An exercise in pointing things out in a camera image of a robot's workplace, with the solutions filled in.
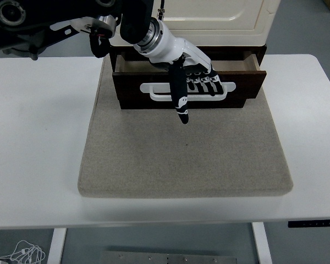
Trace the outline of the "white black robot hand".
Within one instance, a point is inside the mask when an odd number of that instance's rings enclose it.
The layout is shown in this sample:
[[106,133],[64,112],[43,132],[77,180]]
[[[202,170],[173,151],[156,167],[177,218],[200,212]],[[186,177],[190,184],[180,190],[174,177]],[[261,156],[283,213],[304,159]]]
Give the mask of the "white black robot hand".
[[189,121],[187,84],[200,88],[204,84],[211,96],[222,94],[223,86],[211,60],[191,42],[174,37],[168,28],[159,23],[156,40],[144,50],[151,64],[166,69],[169,75],[170,96],[182,123]]

